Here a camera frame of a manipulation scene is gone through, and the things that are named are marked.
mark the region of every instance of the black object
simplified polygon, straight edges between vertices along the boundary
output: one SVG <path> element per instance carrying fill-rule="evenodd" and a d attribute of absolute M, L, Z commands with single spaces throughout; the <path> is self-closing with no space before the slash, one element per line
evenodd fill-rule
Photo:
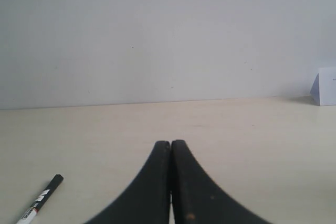
<path fill-rule="evenodd" d="M 87 224 L 168 224 L 170 144 L 155 143 L 133 182 Z"/>
<path fill-rule="evenodd" d="M 56 188 L 62 183 L 62 181 L 63 181 L 62 175 L 56 174 L 30 207 L 34 207 L 36 211 L 39 212 L 44 203 L 49 199 L 49 197 L 53 194 Z"/>
<path fill-rule="evenodd" d="M 223 192 L 183 140 L 172 143 L 172 195 L 176 224 L 267 224 Z"/>

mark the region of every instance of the table surface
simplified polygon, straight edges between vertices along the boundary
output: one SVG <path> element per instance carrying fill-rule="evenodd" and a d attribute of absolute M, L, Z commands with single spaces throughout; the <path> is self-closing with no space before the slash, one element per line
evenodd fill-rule
<path fill-rule="evenodd" d="M 0 223 L 15 224 L 58 173 L 33 224 L 84 223 L 123 192 L 155 141 L 174 139 L 268 221 L 335 223 L 335 123 L 336 106 L 310 97 L 0 111 Z"/>

